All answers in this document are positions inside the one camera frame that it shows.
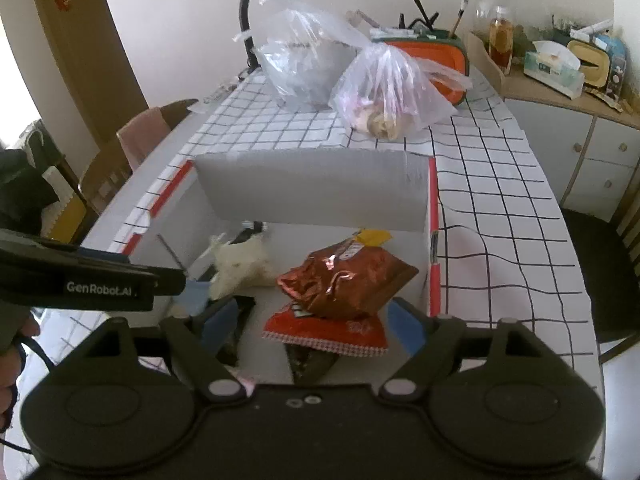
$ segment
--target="wooden countertop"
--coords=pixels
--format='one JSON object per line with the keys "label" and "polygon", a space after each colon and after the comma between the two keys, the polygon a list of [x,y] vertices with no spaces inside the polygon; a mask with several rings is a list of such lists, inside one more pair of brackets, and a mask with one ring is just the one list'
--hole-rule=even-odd
{"label": "wooden countertop", "polygon": [[520,101],[533,101],[545,105],[558,106],[584,112],[603,119],[626,124],[640,130],[640,116],[637,114],[619,113],[609,108],[598,98],[582,93],[577,99],[569,99],[564,94],[524,75],[521,66],[511,68],[511,73],[504,78],[502,85],[502,97],[504,99],[518,99]]}

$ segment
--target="finger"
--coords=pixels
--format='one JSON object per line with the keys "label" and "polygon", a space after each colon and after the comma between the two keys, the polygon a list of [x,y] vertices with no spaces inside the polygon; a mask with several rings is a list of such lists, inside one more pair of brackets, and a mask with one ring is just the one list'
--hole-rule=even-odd
{"label": "finger", "polygon": [[22,370],[20,354],[15,346],[0,356],[0,388],[6,388],[15,384],[15,380]]}
{"label": "finger", "polygon": [[36,337],[40,335],[40,325],[35,320],[33,315],[29,316],[29,319],[24,322],[24,325],[20,329],[20,332],[22,333],[22,335],[25,335],[27,337]]}
{"label": "finger", "polygon": [[12,400],[14,400],[14,394],[12,391],[9,388],[2,388],[0,390],[0,413],[4,413],[9,409]]}

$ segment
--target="orange container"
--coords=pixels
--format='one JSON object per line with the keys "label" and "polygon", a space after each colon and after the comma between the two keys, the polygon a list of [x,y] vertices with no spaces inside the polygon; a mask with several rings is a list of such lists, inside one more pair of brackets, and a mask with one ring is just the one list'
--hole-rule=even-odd
{"label": "orange container", "polygon": [[[442,34],[445,37],[438,40],[430,40],[428,38],[389,38],[384,42],[403,50],[409,56],[431,59],[468,76],[469,60],[466,57],[466,51],[460,38],[446,38],[446,30],[436,30],[435,33],[438,36]],[[452,90],[437,81],[434,81],[433,85],[453,105],[460,104],[465,98],[466,92],[464,91]]]}

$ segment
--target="human hand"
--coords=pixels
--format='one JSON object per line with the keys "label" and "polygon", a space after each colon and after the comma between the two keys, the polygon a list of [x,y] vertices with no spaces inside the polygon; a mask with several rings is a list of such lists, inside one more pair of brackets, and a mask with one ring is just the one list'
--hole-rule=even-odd
{"label": "human hand", "polygon": [[[38,322],[29,316],[29,319],[20,329],[20,333],[27,337],[40,335],[40,326]],[[8,352],[0,355],[0,428],[4,428],[6,424],[6,411],[11,407],[14,400],[11,387],[15,384],[16,379],[22,371],[22,361],[20,354],[15,346],[12,346]]]}

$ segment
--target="paintbrush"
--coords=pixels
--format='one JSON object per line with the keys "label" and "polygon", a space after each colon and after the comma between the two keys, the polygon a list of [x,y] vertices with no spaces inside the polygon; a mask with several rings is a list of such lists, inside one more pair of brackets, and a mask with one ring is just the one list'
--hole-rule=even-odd
{"label": "paintbrush", "polygon": [[420,10],[420,13],[422,14],[422,17],[424,18],[424,21],[427,24],[427,27],[429,27],[429,30],[431,32],[433,32],[433,26],[431,25],[429,17],[427,16],[427,13],[425,12],[424,7],[422,6],[422,2],[420,0],[414,0],[414,2],[415,2],[415,5],[418,7],[418,10]]}
{"label": "paintbrush", "polygon": [[462,19],[462,15],[465,13],[466,10],[466,6],[468,6],[469,4],[469,0],[462,0],[460,2],[460,10],[458,11],[458,19],[456,20],[456,24],[453,26],[453,28],[451,29],[451,32],[449,33],[449,37],[453,38],[456,35],[456,29],[458,28],[458,25],[460,24],[460,20]]}

